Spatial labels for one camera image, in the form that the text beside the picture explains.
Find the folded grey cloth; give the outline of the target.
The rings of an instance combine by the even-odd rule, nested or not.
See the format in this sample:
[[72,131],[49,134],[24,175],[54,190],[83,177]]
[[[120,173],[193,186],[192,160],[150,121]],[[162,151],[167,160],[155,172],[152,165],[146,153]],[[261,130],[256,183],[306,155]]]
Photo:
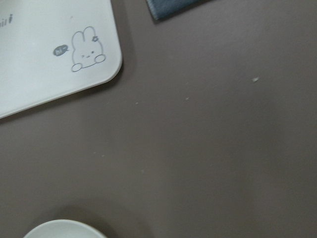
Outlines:
[[188,8],[198,6],[207,0],[146,0],[154,20],[163,20]]

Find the cream rabbit tray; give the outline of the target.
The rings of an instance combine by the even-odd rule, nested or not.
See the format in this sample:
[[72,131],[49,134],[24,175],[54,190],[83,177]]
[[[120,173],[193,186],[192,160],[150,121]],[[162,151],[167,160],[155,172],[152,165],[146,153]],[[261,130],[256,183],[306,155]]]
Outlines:
[[110,1],[1,1],[2,118],[109,82],[121,65]]

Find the cream round plate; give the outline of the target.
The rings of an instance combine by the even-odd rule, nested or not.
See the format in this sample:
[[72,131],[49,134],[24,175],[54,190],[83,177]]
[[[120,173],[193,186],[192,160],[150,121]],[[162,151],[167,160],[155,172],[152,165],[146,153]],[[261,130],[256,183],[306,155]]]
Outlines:
[[29,231],[25,238],[106,238],[97,229],[73,220],[52,220]]

